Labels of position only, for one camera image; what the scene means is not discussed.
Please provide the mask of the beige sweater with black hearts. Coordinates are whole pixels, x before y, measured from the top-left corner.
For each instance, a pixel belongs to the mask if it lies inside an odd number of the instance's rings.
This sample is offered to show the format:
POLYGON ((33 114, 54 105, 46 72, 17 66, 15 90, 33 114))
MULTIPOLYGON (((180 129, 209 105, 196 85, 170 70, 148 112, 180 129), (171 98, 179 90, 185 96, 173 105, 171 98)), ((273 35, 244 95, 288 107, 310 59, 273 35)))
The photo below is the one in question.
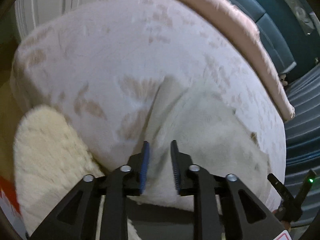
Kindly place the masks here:
POLYGON ((180 197, 175 188, 170 156, 173 140, 195 164, 217 176, 237 175, 263 203, 267 201, 271 189, 268 155, 235 110, 205 83, 184 88, 175 78, 166 77, 155 97, 145 137, 151 152, 140 203, 193 209, 193 199, 180 197))

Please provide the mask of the cream fluffy rug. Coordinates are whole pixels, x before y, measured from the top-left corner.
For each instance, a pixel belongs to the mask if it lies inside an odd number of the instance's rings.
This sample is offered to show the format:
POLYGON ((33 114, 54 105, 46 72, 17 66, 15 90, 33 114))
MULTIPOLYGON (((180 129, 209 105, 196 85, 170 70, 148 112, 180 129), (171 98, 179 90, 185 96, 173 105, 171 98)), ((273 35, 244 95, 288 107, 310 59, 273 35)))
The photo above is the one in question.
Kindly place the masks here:
POLYGON ((45 105, 23 116, 13 149, 17 201, 29 235, 83 176, 103 176, 64 116, 45 105))

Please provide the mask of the striped grey curtain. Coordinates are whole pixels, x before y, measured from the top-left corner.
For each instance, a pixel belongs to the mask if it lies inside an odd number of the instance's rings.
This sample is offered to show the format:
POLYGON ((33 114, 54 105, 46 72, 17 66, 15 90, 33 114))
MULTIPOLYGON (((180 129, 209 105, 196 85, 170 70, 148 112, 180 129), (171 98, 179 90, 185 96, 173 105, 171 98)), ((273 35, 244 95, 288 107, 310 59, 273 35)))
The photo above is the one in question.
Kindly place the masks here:
POLYGON ((285 186, 295 196, 309 170, 317 173, 293 226, 309 225, 319 211, 319 65, 289 85, 287 97, 295 117, 285 123, 285 186))

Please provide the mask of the pink floral bed mattress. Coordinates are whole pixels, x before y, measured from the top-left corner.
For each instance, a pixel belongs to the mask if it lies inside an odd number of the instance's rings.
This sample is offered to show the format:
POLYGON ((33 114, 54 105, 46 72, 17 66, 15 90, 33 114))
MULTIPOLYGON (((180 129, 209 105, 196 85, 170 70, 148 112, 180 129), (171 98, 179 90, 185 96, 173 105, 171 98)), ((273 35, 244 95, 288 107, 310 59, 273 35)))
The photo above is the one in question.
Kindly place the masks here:
POLYGON ((254 69, 229 40, 177 0, 109 0, 39 26, 16 50, 10 77, 23 111, 62 113, 101 165, 139 152, 164 79, 213 89, 254 132, 270 172, 285 173, 281 116, 254 69))

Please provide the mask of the teal padded headboard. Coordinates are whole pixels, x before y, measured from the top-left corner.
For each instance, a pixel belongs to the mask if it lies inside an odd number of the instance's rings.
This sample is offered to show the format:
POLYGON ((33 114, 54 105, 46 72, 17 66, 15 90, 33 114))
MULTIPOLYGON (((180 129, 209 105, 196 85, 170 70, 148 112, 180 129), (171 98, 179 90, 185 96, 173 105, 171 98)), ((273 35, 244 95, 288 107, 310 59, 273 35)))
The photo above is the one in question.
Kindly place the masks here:
POLYGON ((258 26, 260 39, 278 74, 286 74, 297 65, 280 30, 256 0, 230 0, 258 26))

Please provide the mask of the pink folded duvet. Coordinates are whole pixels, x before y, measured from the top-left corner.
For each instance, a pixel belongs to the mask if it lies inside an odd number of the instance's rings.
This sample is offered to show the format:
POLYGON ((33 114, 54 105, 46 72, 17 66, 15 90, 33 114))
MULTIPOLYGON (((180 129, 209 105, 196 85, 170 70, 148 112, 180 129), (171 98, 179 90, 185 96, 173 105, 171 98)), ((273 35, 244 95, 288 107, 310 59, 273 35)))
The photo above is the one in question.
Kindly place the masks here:
POLYGON ((237 48, 259 76, 270 98, 284 121, 295 117, 295 108, 289 102, 276 67, 260 39, 254 21, 230 0, 179 0, 216 29, 237 48))

